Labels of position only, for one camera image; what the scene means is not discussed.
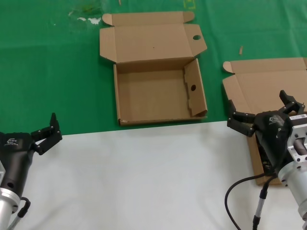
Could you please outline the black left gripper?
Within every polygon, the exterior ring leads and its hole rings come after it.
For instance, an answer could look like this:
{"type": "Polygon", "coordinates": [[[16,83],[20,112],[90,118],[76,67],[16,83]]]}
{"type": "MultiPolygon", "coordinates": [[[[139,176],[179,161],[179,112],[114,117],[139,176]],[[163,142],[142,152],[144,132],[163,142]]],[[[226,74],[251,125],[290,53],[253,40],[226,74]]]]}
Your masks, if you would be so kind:
{"type": "Polygon", "coordinates": [[[1,133],[0,161],[5,169],[1,188],[21,196],[32,165],[34,151],[43,155],[61,140],[62,134],[55,113],[52,113],[48,127],[31,134],[1,133]]]}

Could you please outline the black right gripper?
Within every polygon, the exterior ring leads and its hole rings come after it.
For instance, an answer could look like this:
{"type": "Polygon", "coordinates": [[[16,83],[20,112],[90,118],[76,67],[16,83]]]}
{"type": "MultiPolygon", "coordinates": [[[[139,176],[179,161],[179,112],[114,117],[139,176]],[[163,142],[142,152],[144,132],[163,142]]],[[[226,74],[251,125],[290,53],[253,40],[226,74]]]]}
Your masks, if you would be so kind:
{"type": "Polygon", "coordinates": [[[279,111],[268,111],[257,115],[237,111],[233,101],[228,100],[227,120],[229,128],[246,137],[252,137],[255,133],[276,173],[293,161],[287,149],[291,131],[289,114],[294,111],[297,115],[302,115],[305,109],[304,104],[299,103],[284,90],[280,91],[279,97],[284,104],[279,111]]]}

